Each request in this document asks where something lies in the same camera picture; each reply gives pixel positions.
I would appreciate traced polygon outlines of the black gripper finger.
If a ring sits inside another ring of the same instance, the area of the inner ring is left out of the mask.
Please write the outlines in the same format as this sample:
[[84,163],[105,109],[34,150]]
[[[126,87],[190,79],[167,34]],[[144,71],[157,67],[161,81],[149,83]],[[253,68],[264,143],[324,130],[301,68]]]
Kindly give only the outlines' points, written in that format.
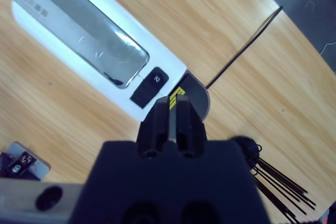
[[176,144],[185,158],[203,155],[207,136],[204,123],[187,96],[176,96]]
[[156,100],[152,109],[140,123],[137,135],[137,152],[142,158],[153,158],[163,151],[169,139],[170,100],[165,96]]

